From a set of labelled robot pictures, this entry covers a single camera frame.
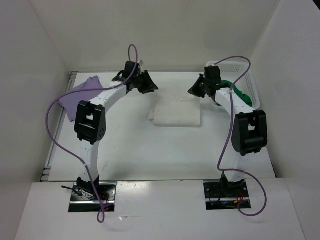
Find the green t shirt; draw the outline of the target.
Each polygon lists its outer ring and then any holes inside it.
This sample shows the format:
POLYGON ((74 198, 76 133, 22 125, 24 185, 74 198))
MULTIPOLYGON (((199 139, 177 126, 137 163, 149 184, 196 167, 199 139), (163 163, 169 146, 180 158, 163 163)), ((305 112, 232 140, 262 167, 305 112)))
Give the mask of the green t shirt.
MULTIPOLYGON (((222 80, 221 83, 223 85, 226 85, 228 88, 231 87, 231 85, 233 84, 232 82, 228 81, 228 80, 222 80)), ((236 86, 233 87, 234 92, 236 93, 236 95, 242 100, 244 101, 247 105, 249 105, 250 107, 253 106, 253 102, 252 99, 250 98, 249 95, 243 93, 242 91, 240 91, 236 86)))

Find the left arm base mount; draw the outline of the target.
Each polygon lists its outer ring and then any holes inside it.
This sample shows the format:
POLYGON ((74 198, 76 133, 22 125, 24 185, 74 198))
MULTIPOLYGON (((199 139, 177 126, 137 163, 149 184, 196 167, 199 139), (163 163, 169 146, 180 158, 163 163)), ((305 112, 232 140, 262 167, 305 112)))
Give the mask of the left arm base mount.
MULTIPOLYGON (((73 191, 70 195, 69 213, 97 213, 101 209, 99 200, 95 195, 85 193, 73 183, 73 191)), ((115 211, 117 184, 115 182, 100 182, 97 188, 100 199, 106 212, 115 211)))

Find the purple t shirt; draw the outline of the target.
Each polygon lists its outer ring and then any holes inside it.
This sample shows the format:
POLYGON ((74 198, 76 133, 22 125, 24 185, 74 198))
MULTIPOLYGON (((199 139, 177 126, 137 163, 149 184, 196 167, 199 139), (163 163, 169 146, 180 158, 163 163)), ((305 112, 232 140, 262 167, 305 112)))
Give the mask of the purple t shirt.
POLYGON ((80 101, 89 101, 102 93, 102 84, 98 76, 89 77, 84 83, 74 87, 70 92, 75 92, 62 97, 58 103, 66 111, 70 122, 76 119, 77 108, 80 101))

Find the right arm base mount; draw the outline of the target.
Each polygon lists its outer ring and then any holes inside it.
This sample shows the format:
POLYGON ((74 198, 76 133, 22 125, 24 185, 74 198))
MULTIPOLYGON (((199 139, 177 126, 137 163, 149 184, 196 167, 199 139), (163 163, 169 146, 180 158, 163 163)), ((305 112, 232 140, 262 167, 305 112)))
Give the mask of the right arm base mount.
POLYGON ((251 209, 247 184, 244 180, 224 188, 219 180, 204 181, 204 197, 207 211, 251 209))

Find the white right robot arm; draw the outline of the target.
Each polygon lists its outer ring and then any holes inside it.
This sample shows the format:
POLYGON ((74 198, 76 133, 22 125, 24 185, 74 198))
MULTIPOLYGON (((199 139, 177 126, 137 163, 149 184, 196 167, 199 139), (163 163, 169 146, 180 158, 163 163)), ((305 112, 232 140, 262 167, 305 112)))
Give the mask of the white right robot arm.
POLYGON ((221 70, 216 65, 204 68, 195 84, 188 90, 189 94, 204 98, 205 96, 223 107, 231 116, 227 144, 231 144, 236 157, 231 167, 222 167, 222 158, 227 147, 224 146, 217 168, 222 172, 219 191, 225 197, 232 196, 244 184, 245 172, 249 170, 254 155, 268 143, 267 116, 263 110, 255 110, 237 95, 232 84, 224 83, 221 70))

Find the white t shirt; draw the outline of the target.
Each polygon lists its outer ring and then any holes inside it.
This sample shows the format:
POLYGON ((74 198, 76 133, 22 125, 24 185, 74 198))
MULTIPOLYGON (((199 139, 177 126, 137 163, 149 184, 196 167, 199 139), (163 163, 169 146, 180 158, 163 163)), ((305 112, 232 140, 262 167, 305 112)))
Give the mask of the white t shirt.
POLYGON ((148 120, 157 127, 200 127, 201 101, 189 93, 155 93, 148 120))

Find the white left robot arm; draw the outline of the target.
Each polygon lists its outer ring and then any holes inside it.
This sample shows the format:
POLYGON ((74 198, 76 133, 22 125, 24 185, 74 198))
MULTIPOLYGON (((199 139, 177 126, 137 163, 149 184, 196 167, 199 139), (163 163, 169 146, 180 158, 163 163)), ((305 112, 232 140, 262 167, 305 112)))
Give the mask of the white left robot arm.
POLYGON ((85 167, 76 180, 76 186, 89 200, 100 194, 98 152, 101 140, 107 133, 106 113, 132 90, 141 94, 155 92, 159 88, 147 70, 139 62, 127 61, 125 67, 111 81, 106 90, 90 99, 79 102, 74 130, 80 142, 80 158, 85 167))

